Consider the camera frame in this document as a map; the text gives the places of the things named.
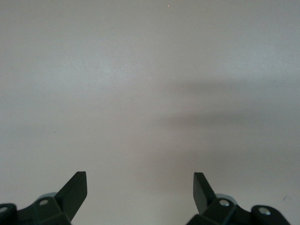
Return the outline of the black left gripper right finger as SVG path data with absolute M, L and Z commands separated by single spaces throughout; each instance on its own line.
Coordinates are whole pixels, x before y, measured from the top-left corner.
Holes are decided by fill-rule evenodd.
M 217 195 L 202 172 L 195 172 L 193 198 L 198 210 L 188 225 L 289 225 L 277 209 L 255 205 L 251 211 L 242 209 L 227 195 Z

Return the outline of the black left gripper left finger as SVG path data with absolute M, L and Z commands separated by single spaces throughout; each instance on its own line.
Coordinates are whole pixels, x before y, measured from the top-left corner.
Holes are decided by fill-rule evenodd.
M 13 203 L 0 205 L 2 225 L 70 225 L 87 197 L 86 172 L 76 172 L 54 196 L 44 196 L 18 210 Z

